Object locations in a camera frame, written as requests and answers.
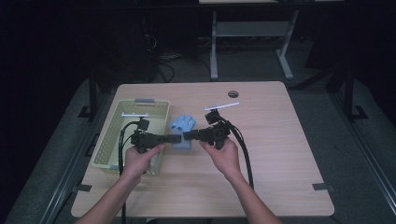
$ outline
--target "white strip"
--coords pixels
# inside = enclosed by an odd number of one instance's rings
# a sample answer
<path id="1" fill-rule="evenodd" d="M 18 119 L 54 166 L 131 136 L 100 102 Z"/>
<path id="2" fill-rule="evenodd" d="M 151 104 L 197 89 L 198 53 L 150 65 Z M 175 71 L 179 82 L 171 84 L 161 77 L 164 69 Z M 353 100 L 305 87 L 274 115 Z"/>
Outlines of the white strip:
<path id="1" fill-rule="evenodd" d="M 228 107 L 228 106 L 232 106 L 232 105 L 239 105 L 239 102 L 235 102 L 235 103 L 228 104 L 228 105 L 212 105 L 212 106 L 206 106 L 206 107 L 205 107 L 205 110 L 220 109 L 220 108 Z"/>
<path id="2" fill-rule="evenodd" d="M 146 113 L 146 114 L 136 114 L 136 113 L 125 114 L 124 112 L 122 112 L 121 116 L 122 117 L 139 117 L 139 118 L 144 117 L 144 118 L 146 118 L 149 116 L 149 113 Z"/>

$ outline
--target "plastic basket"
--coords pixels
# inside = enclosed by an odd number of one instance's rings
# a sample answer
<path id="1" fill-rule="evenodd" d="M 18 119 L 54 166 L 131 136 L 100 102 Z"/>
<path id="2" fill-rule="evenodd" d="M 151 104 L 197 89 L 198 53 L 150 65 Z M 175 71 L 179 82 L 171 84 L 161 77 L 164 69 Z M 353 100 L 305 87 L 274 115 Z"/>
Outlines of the plastic basket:
<path id="1" fill-rule="evenodd" d="M 147 133 L 164 134 L 169 112 L 169 101 L 153 99 L 128 99 L 119 100 L 113 117 L 105 130 L 102 130 L 104 137 L 98 142 L 99 146 L 92 165 L 101 168 L 106 173 L 117 174 L 119 172 L 119 138 L 120 130 L 131 121 L 138 121 L 137 117 L 123 117 L 124 114 L 146 114 L 149 121 Z M 124 135 L 124 141 L 134 132 L 136 125 L 130 125 Z M 123 148 L 123 158 L 125 151 L 132 147 L 128 141 Z M 163 153 L 157 154 L 151 159 L 148 175 L 157 175 L 161 169 Z"/>

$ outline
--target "forearm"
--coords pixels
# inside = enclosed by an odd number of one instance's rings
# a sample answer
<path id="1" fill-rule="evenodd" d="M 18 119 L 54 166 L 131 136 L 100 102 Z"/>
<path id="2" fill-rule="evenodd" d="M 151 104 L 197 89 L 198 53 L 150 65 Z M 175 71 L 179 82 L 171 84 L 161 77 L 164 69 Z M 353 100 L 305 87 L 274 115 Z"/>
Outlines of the forearm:
<path id="1" fill-rule="evenodd" d="M 120 177 L 96 205 L 76 223 L 111 223 L 136 185 Z"/>
<path id="2" fill-rule="evenodd" d="M 226 177 L 238 195 L 250 224 L 282 223 L 241 175 Z"/>

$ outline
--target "blue glove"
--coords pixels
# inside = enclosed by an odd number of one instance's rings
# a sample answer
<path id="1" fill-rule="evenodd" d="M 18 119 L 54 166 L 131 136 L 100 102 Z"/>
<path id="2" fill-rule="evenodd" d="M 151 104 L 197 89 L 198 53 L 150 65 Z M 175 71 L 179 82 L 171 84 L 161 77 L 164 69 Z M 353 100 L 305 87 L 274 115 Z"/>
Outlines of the blue glove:
<path id="1" fill-rule="evenodd" d="M 184 140 L 183 133 L 191 131 L 194 125 L 195 119 L 190 115 L 180 115 L 169 123 L 172 134 L 181 134 L 181 142 L 172 144 L 172 148 L 191 150 L 191 140 Z"/>

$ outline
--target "black cable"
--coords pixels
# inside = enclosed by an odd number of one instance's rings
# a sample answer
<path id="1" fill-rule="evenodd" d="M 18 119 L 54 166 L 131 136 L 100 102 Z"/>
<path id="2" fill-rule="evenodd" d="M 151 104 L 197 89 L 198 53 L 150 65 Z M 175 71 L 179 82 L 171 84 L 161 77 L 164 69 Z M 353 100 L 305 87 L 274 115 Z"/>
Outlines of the black cable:
<path id="1" fill-rule="evenodd" d="M 122 172 L 123 172 L 122 150 L 123 150 L 123 147 L 125 146 L 125 143 L 126 143 L 126 142 L 128 141 L 128 139 L 130 139 L 132 136 L 129 136 L 125 142 L 123 141 L 123 138 L 124 138 L 124 135 L 125 135 L 125 130 L 126 130 L 131 124 L 137 124 L 137 122 L 136 122 L 136 121 L 131 121 L 131 122 L 127 123 L 127 124 L 122 128 L 122 130 L 120 131 L 120 140 L 119 140 L 119 171 L 120 171 L 120 176 L 122 175 Z M 125 214 L 126 214 L 126 203 L 124 203 L 124 205 L 122 206 L 122 217 L 121 217 L 121 220 L 122 220 L 121 223 L 122 223 L 122 224 L 125 224 L 125 223 L 126 223 Z"/>
<path id="2" fill-rule="evenodd" d="M 244 157 L 245 157 L 245 162 L 247 164 L 247 177 L 248 177 L 248 183 L 249 185 L 254 189 L 254 183 L 253 183 L 253 174 L 251 172 L 251 165 L 250 165 L 250 157 L 248 155 L 248 148 L 245 145 L 244 138 L 242 136 L 242 133 L 239 131 L 238 128 L 233 126 L 230 121 L 227 119 L 224 119 L 223 117 L 220 116 L 215 116 L 217 119 L 225 123 L 228 128 L 230 128 L 231 132 L 233 132 L 233 135 L 235 136 L 236 140 L 238 141 L 239 145 L 242 148 L 242 151 L 244 152 Z"/>
<path id="3" fill-rule="evenodd" d="M 233 44 L 234 44 L 235 46 L 237 46 L 237 50 L 233 49 Z M 239 52 L 241 52 L 241 51 L 242 51 L 241 45 L 235 44 L 233 41 L 230 41 L 230 43 L 229 43 L 228 46 L 219 45 L 219 46 L 218 46 L 217 53 L 218 53 L 218 54 L 236 54 L 236 53 L 239 53 Z"/>
<path id="4" fill-rule="evenodd" d="M 223 39 L 226 37 L 217 37 L 216 44 L 220 44 L 220 42 L 224 41 Z M 199 53 L 208 53 L 212 50 L 212 40 L 210 40 L 207 44 L 198 46 Z"/>
<path id="5" fill-rule="evenodd" d="M 251 188 L 254 189 L 253 174 L 251 172 L 250 158 L 248 156 L 247 146 L 245 145 L 245 142 L 243 141 L 242 137 L 236 131 L 235 126 L 233 126 L 230 121 L 228 121 L 228 123 L 231 125 L 231 131 L 233 132 L 233 135 L 236 137 L 236 140 L 238 140 L 239 145 L 241 146 L 242 151 L 244 152 L 245 162 L 247 164 L 248 183 L 251 186 Z"/>
<path id="6" fill-rule="evenodd" d="M 163 73 L 163 71 L 159 70 L 159 74 L 160 74 L 160 76 L 162 76 L 163 82 L 165 82 L 165 83 L 171 82 L 173 80 L 173 78 L 175 77 L 175 69 L 172 66 L 170 66 L 168 64 L 164 64 L 164 63 L 158 63 L 158 65 L 165 66 L 165 67 L 169 68 L 172 71 L 172 76 L 169 79 L 166 79 L 166 76 Z"/>
<path id="7" fill-rule="evenodd" d="M 209 67 L 209 65 L 207 65 L 206 62 L 204 62 L 204 60 L 202 60 L 202 59 L 196 59 L 196 60 L 197 60 L 198 62 L 200 62 L 200 63 L 203 63 L 204 66 L 206 67 L 207 71 L 210 73 L 210 67 Z"/>

